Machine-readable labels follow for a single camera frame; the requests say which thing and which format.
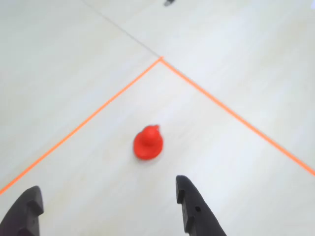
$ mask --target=orange line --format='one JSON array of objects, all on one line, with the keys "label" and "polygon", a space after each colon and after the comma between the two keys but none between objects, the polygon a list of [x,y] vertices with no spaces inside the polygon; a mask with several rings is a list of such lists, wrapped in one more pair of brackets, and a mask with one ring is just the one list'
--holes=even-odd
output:
[{"label": "orange line", "polygon": [[287,157],[289,157],[291,160],[293,160],[295,163],[297,163],[298,165],[300,165],[303,169],[305,169],[307,172],[309,172],[310,174],[312,174],[313,176],[315,176],[315,171],[309,167],[308,165],[306,165],[303,161],[301,161],[300,159],[298,159],[296,156],[294,156],[293,154],[291,154],[289,151],[287,151],[286,149],[284,149],[282,146],[280,146],[279,144],[277,144],[275,141],[273,141],[271,138],[269,138],[267,135],[265,135],[264,133],[262,133],[261,131],[259,131],[257,128],[255,128],[254,126],[252,126],[249,122],[247,122],[246,120],[244,120],[242,117],[240,117],[238,114],[236,114],[234,111],[232,111],[230,108],[228,108],[226,105],[224,105],[222,102],[220,102],[219,100],[217,100],[215,97],[213,97],[211,94],[209,94],[206,90],[204,90],[202,87],[200,87],[198,84],[196,84],[194,81],[192,81],[190,78],[188,78],[186,75],[184,75],[182,72],[180,72],[179,70],[177,70],[175,67],[173,67],[172,65],[170,65],[168,62],[166,62],[164,59],[161,59],[161,62],[166,65],[169,69],[171,69],[174,73],[176,73],[177,75],[179,75],[180,77],[182,77],[186,82],[188,82],[190,85],[194,86],[199,92],[201,92],[202,94],[204,94],[206,97],[208,97],[210,100],[212,100],[214,103],[216,103],[219,107],[221,107],[223,110],[225,110],[226,112],[228,112],[230,115],[234,116],[236,119],[238,119],[238,121],[240,121],[241,123],[243,123],[245,126],[247,126],[249,129],[251,129],[253,132],[255,132],[257,135],[259,135],[260,137],[262,137],[265,141],[267,141],[268,143],[270,143],[272,146],[274,146],[276,149],[278,149],[280,152],[282,152],[284,155],[286,155]]},{"label": "orange line", "polygon": [[56,145],[54,145],[48,152],[42,155],[39,159],[37,159],[34,163],[32,163],[29,167],[27,167],[22,173],[16,176],[10,183],[8,183],[3,189],[0,190],[0,195],[4,193],[9,187],[15,184],[20,178],[22,178],[27,172],[33,169],[36,165],[38,165],[42,160],[44,160],[49,154],[51,154],[54,150],[56,150],[61,144],[63,144],[66,140],[68,140],[73,134],[75,134],[79,129],[81,129],[87,122],[89,122],[93,117],[95,117],[101,110],[107,107],[110,103],[112,103],[117,97],[119,97],[123,92],[125,92],[128,88],[130,88],[135,82],[137,82],[142,76],[144,76],[149,70],[151,70],[157,63],[162,60],[163,57],[157,59],[153,64],[151,64],[145,71],[143,71],[140,75],[138,75],[133,81],[131,81],[126,87],[120,90],[116,95],[114,95],[111,99],[109,99],[104,105],[98,108],[92,115],[90,115],[85,121],[79,124],[74,130],[72,130],[69,134],[67,134],[61,141],[59,141]]}]

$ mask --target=red rubber duck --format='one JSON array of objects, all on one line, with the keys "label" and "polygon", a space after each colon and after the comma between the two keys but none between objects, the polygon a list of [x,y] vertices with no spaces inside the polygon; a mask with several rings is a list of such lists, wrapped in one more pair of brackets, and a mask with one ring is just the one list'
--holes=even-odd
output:
[{"label": "red rubber duck", "polygon": [[133,141],[133,151],[141,160],[157,157],[163,149],[163,138],[158,125],[148,125],[137,134]]}]

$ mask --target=small black object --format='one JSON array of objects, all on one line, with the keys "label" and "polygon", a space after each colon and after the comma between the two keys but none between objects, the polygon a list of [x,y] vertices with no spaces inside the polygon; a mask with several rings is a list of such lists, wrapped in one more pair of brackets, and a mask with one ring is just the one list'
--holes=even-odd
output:
[{"label": "small black object", "polygon": [[0,236],[39,236],[38,217],[44,213],[40,188],[27,189],[0,223]]},{"label": "small black object", "polygon": [[166,2],[164,3],[164,6],[169,6],[170,4],[172,4],[175,0],[166,0]]},{"label": "small black object", "polygon": [[184,231],[190,236],[226,236],[197,188],[186,176],[176,176],[177,203],[182,204]]}]

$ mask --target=wooden floor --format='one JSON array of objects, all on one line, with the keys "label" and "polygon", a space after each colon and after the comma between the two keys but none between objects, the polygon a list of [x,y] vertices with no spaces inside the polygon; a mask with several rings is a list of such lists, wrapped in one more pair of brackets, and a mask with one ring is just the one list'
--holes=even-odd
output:
[{"label": "wooden floor", "polygon": [[38,185],[42,236],[180,236],[187,175],[228,236],[313,236],[311,6],[2,1],[0,218]]}]

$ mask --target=white floor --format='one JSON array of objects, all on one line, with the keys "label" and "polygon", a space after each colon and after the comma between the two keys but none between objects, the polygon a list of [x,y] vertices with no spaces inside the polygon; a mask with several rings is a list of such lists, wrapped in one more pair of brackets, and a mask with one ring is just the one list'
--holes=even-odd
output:
[{"label": "white floor", "polygon": [[[315,169],[312,1],[0,3],[0,188],[159,56]],[[158,123],[160,158],[132,141]],[[41,235],[184,235],[175,176],[228,236],[315,232],[315,178],[159,63],[0,195],[39,185]]]}]

